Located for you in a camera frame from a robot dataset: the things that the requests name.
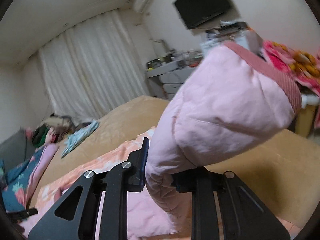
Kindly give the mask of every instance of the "silver bolt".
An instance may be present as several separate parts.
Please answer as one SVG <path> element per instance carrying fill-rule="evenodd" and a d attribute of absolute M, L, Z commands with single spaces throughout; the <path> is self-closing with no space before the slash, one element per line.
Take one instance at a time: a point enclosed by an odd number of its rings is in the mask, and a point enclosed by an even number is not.
<path fill-rule="evenodd" d="M 227 171 L 224 175 L 229 179 L 233 179 L 235 177 L 235 174 L 232 171 Z"/>
<path fill-rule="evenodd" d="M 121 167 L 124 168 L 124 169 L 130 168 L 131 167 L 131 163 L 124 162 L 124 163 L 121 164 Z"/>
<path fill-rule="evenodd" d="M 84 176 L 88 179 L 91 178 L 94 175 L 93 171 L 86 171 L 84 173 Z"/>

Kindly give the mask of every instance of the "light blue cloth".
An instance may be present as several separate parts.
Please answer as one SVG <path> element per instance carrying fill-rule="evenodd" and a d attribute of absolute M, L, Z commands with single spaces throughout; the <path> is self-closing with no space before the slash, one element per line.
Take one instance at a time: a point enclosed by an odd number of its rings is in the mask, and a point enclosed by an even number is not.
<path fill-rule="evenodd" d="M 75 149 L 80 143 L 82 143 L 91 133 L 93 133 L 99 127 L 97 121 L 93 121 L 88 126 L 76 131 L 74 134 L 68 136 L 68 140 L 65 142 L 67 145 L 61 154 L 61 158 L 66 156 L 69 152 Z"/>

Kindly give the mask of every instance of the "ceiling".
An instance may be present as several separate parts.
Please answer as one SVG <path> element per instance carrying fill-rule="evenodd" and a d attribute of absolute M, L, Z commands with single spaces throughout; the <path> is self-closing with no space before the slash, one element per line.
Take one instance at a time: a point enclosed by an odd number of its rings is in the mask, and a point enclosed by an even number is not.
<path fill-rule="evenodd" d="M 68 28 L 132 0 L 14 0 L 0 21 L 0 66 L 23 65 Z"/>

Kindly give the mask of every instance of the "white curtain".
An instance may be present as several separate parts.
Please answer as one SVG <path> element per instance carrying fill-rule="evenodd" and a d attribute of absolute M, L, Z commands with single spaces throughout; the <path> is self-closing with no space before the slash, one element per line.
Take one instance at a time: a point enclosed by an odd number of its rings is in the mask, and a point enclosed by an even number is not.
<path fill-rule="evenodd" d="M 149 95 L 135 47 L 113 10 L 63 32 L 39 50 L 56 114 L 99 119 L 117 106 Z"/>

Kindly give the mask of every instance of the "mattress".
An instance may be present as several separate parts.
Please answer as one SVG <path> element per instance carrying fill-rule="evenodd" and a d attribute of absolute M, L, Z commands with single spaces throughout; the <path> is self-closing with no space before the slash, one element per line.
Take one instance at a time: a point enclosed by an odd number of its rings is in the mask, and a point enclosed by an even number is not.
<path fill-rule="evenodd" d="M 158 98 L 136 98 L 101 118 L 100 127 L 63 159 L 63 147 L 60 147 L 42 176 L 30 206 L 36 203 L 41 187 L 156 126 L 167 104 L 168 101 Z M 248 152 L 207 168 L 218 173 L 234 171 L 276 216 L 300 228 L 320 200 L 320 147 L 288 130 Z"/>

